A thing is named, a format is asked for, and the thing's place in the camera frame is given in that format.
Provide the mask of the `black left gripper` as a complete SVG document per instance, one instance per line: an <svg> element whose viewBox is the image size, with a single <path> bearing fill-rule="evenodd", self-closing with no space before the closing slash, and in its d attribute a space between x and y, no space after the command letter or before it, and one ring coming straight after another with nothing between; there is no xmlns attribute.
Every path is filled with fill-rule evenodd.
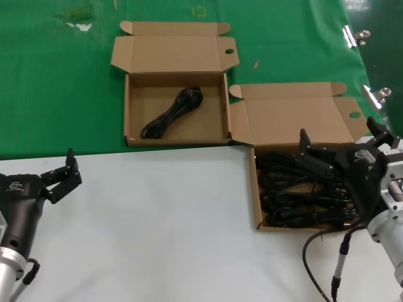
<svg viewBox="0 0 403 302"><path fill-rule="evenodd" d="M74 151L67 152L65 166L35 174L1 175L1 214L7 227L1 246L29 254L45 200L58 203L82 184Z"/></svg>

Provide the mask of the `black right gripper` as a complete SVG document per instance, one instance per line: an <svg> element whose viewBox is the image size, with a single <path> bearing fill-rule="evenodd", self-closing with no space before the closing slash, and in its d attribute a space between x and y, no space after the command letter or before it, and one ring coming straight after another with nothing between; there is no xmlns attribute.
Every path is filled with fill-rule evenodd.
<svg viewBox="0 0 403 302"><path fill-rule="evenodd" d="M397 148L397 135L384 124L377 123L370 116L366 125L373 136L367 141L371 146L347 146L339 150L312 145L303 128L300 130L298 156L304 169L324 179L341 178L364 225L387 209L380 189L386 172L386 157L379 147L387 144L391 149Z"/></svg>

